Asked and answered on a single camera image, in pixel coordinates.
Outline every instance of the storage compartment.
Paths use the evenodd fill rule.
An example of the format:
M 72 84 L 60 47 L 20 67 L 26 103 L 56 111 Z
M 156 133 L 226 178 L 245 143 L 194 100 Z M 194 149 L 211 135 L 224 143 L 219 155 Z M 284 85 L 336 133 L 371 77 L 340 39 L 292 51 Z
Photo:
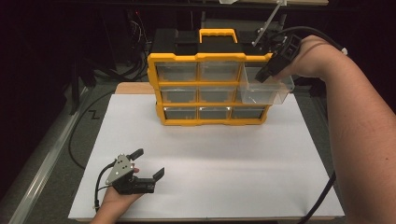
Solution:
M 160 87 L 164 103 L 196 102 L 196 87 Z
M 202 62 L 202 81 L 236 81 L 239 72 L 239 62 Z
M 209 87 L 199 88 L 199 101 L 204 103 L 230 103 L 233 101 L 235 87 Z
M 155 63 L 160 81 L 195 81 L 197 63 Z
M 227 119 L 231 108 L 226 106 L 199 107 L 199 119 Z
M 164 107 L 163 112 L 167 119 L 196 119 L 196 107 Z
M 269 77 L 263 83 L 255 79 L 261 67 L 244 67 L 239 90 L 242 103 L 258 105 L 281 105 L 286 96 L 294 89 L 291 77 L 274 80 Z
M 235 106 L 231 114 L 232 119 L 260 119 L 265 106 Z

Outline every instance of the white paper sheet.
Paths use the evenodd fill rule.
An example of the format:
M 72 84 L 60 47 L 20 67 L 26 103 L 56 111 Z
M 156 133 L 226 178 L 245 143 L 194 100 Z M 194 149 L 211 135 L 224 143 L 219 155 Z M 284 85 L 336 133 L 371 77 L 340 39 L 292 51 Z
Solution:
M 161 125 L 154 95 L 116 94 L 69 218 L 92 218 L 100 171 L 139 148 L 145 154 L 135 161 L 137 176 L 151 177 L 163 167 L 165 175 L 126 219 L 303 217 L 329 179 L 292 94 L 269 109 L 263 125 L 195 127 Z M 332 189 L 315 216 L 343 215 Z

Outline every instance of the yellow handle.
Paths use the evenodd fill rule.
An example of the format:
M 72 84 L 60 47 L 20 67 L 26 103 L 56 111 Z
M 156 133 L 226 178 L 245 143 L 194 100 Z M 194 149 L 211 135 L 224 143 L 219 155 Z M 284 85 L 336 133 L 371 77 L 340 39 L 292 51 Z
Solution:
M 233 42 L 238 43 L 234 29 L 201 29 L 199 30 L 199 42 L 202 43 L 202 36 L 204 35 L 231 35 Z

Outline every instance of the human arm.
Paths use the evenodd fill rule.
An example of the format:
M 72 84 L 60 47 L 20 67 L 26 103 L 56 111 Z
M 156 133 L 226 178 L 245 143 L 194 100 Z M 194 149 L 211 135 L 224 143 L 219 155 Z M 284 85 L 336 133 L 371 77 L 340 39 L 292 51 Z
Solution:
M 396 117 L 347 56 L 309 36 L 276 77 L 326 83 L 332 158 L 350 223 L 396 223 Z
M 91 224 L 115 223 L 143 194 L 120 195 L 113 187 L 106 190 L 102 205 Z

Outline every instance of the human hand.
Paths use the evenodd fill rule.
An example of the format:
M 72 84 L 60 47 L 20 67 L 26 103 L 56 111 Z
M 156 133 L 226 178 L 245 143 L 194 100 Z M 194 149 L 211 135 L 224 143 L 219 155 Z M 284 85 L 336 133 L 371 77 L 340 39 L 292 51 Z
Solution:
M 106 190 L 102 205 L 91 223 L 114 223 L 116 222 L 143 194 L 121 195 L 113 187 Z
M 329 70 L 334 69 L 334 60 L 346 57 L 341 51 L 333 47 L 324 39 L 315 35 L 308 36 L 301 41 L 300 53 L 285 67 L 275 79 L 291 75 L 302 77 L 319 77 L 326 80 Z

